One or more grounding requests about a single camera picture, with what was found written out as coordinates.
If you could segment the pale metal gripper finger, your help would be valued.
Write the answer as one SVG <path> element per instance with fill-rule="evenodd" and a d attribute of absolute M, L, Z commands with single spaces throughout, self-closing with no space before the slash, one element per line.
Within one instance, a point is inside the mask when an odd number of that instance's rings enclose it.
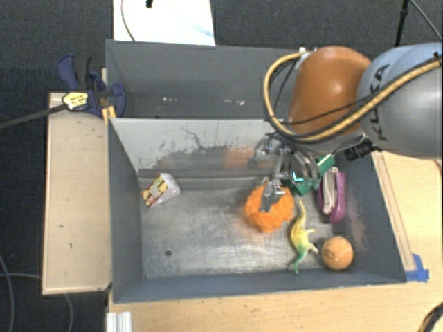
<path fill-rule="evenodd" d="M 254 146 L 251 160 L 269 160 L 276 155 L 276 149 L 273 146 L 273 139 L 269 136 L 263 136 Z"/>
<path fill-rule="evenodd" d="M 272 205 L 276 204 L 285 195 L 285 190 L 279 180 L 268 181 L 260 199 L 259 210 L 270 212 Z"/>

